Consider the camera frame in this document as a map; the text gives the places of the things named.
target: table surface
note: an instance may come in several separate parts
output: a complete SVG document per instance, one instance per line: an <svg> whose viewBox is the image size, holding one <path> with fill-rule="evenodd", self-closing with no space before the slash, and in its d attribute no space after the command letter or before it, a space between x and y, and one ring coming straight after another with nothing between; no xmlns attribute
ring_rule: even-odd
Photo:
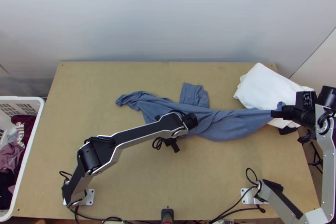
<svg viewBox="0 0 336 224"><path fill-rule="evenodd" d="M111 135L144 124L142 113L118 107L122 94L144 90L178 102L183 82L201 84L210 107L243 108L233 98L239 77L254 63L64 62L57 69L32 145L14 216L73 219L62 205L63 178L72 173L76 152L85 139ZM274 64L266 64L276 70ZM176 219L213 219L250 187L245 169L259 179L284 186L285 195L303 212L318 208L318 199L297 133L280 136L264 126L247 137L212 142L198 136L179 140L180 152L152 141L125 149L119 162L95 177L92 206L80 211L91 217L159 220L161 209L173 208ZM277 217L243 211L235 219Z"/></svg>

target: white wall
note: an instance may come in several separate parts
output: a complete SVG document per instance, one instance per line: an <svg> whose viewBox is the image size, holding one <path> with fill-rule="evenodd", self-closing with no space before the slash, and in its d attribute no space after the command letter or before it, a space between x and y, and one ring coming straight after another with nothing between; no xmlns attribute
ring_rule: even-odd
<svg viewBox="0 0 336 224"><path fill-rule="evenodd" d="M0 64L45 95L59 61L275 62L289 77L335 0L0 0Z"/></svg>
<svg viewBox="0 0 336 224"><path fill-rule="evenodd" d="M336 87L336 29L294 73L291 80L314 88L320 93L323 85Z"/></svg>

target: laundry basket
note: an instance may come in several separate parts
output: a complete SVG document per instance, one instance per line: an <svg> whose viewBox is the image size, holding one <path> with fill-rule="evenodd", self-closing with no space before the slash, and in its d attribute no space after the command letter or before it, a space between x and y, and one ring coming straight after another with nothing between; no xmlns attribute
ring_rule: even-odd
<svg viewBox="0 0 336 224"><path fill-rule="evenodd" d="M11 118L14 115L36 115L36 120L26 146L10 207L8 210L0 210L0 222L6 221L12 216L18 189L21 184L44 104L45 101L39 97L0 96L0 149L7 144L5 141L6 135L11 135L16 131L15 125L11 122Z"/></svg>

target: wire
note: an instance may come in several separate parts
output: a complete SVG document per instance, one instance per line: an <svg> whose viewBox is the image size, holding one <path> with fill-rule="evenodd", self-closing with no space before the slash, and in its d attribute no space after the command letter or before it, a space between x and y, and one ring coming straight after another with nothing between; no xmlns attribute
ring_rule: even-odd
<svg viewBox="0 0 336 224"><path fill-rule="evenodd" d="M65 184L65 182L68 182L70 179L67 175L72 176L72 174L65 172L65 171L59 171L59 174L64 177L64 182L63 184Z"/></svg>
<svg viewBox="0 0 336 224"><path fill-rule="evenodd" d="M216 218L214 218L213 220L209 221L210 224L212 224L212 223L214 223L214 222L216 222L216 221L219 221L219 220L225 218L226 216L228 216L228 215L230 215L230 214L233 214L233 213L236 213L236 212L247 211L247 210L259 210L259 211L262 212L262 213L265 213L265 212L266 212L266 210L263 209L263 208L261 208L259 205L257 205L257 207L255 207L255 208L242 208L242 209L238 209L238 210L234 210L234 211L232 211L232 212L229 212L232 208L234 208L235 206L237 206L237 205L239 204L239 202L244 198L244 196L245 196L250 190L252 190L253 188L257 188L257 186L258 186L257 183L253 182L253 181L249 178L249 176L247 175L247 172L248 172L248 171L252 171L252 173L253 173L254 176L255 176L255 180L256 180L256 182L258 182L258 177L257 177L257 175L255 174L255 172L254 172L251 168L247 168L247 169L245 170L246 178L247 178L248 181L250 181L252 184L254 184L254 186L252 186L252 187L250 187L249 189L247 189L247 190L243 193L243 195L240 197L240 199L239 199L239 200L238 200L232 207L230 207L229 209L227 209L227 210L225 210L224 212L222 212L220 215L218 215L218 216L217 216Z"/></svg>
<svg viewBox="0 0 336 224"><path fill-rule="evenodd" d="M114 217L114 216L107 217L106 219L99 219L99 218L88 217L88 216L85 216L85 215L83 215L83 214L81 214L81 213L78 213L78 208L79 208L79 207L80 207L80 206L77 206L77 207L75 208L75 211L70 209L70 211L73 212L73 213L75 214L75 221L76 221L76 224L80 224L80 223L79 223L79 220L78 220L78 216L81 216L82 218L85 218L85 219L88 219L88 220L92 220L92 221L102 221L102 224L104 224L106 221L120 221L120 222L123 221L121 218Z"/></svg>
<svg viewBox="0 0 336 224"><path fill-rule="evenodd" d="M319 117L318 125L320 126L320 128L323 127L324 120L327 119L328 117L330 117L330 113L332 113L331 116L334 116L335 112L336 112L335 109L330 108Z"/></svg>
<svg viewBox="0 0 336 224"><path fill-rule="evenodd" d="M253 173L254 176L255 176L255 181L258 182L257 175L255 174L255 172L254 172L251 168L247 168L247 169L245 170L245 175L246 175L247 180L250 181L251 184L258 185L257 183L253 182L253 181L249 178L249 176L247 175L247 172L248 172L248 171L252 171L252 173Z"/></svg>
<svg viewBox="0 0 336 224"><path fill-rule="evenodd" d="M237 213L237 212L242 212L242 211L247 211L247 210L259 210L260 212L262 213L266 213L266 210L261 208L259 205L256 205L257 207L252 207L252 208L241 208L241 209L237 209L237 210L234 210L232 212L229 212L225 215L222 216L222 218L225 218L233 213Z"/></svg>
<svg viewBox="0 0 336 224"><path fill-rule="evenodd" d="M106 137L90 137L84 141L84 144L87 142L103 142L109 144L109 148L113 148L116 145L116 141L112 138L106 138Z"/></svg>
<svg viewBox="0 0 336 224"><path fill-rule="evenodd" d="M153 141L153 143L152 143L152 147L153 147L154 149L159 150L159 149L161 149L162 143L163 143L163 138L161 138L161 137L157 137L157 138L155 138L155 140Z"/></svg>
<svg viewBox="0 0 336 224"><path fill-rule="evenodd" d="M180 111L180 110L176 110L176 109L170 110L169 112L170 112L170 113L172 113L172 112L174 112L174 113L179 113L182 117L183 117L183 116L186 116L186 113L183 113L182 111Z"/></svg>
<svg viewBox="0 0 336 224"><path fill-rule="evenodd" d="M232 208L234 208L236 205L238 205L239 202L244 198L244 196L245 196L250 190L252 190L253 188L256 188L256 186L252 186L252 187L250 187L249 189L247 189L247 190L243 193L243 195L240 197L240 199L239 199L239 200L238 200L232 207L230 207L229 209L227 209L227 210L225 210L224 212L222 212L220 215L218 215L218 216L217 216L216 218L214 218L213 220L209 221L209 223L212 224L212 223L214 223L214 222L216 222L216 221L222 219L222 218L223 218L223 215L226 214L228 211L230 211Z"/></svg>

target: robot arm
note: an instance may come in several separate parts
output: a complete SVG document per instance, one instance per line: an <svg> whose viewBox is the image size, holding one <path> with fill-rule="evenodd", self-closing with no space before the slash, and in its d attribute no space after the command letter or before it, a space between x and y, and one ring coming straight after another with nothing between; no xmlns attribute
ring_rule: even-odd
<svg viewBox="0 0 336 224"><path fill-rule="evenodd" d="M258 182L255 198L269 202L285 224L325 224L336 221L336 88L323 86L318 99L315 100L315 92L298 92L295 106L284 106L282 112L272 113L274 117L293 120L310 130L315 130L317 143L324 156L322 204L318 209L303 213L282 193L284 188L280 184L265 179Z"/></svg>
<svg viewBox="0 0 336 224"><path fill-rule="evenodd" d="M192 113L182 118L176 113L168 113L154 123L111 136L89 138L77 152L78 165L73 176L62 186L67 207L73 209L81 205L91 179L117 163L123 149L157 137L174 139L197 125L197 118Z"/></svg>

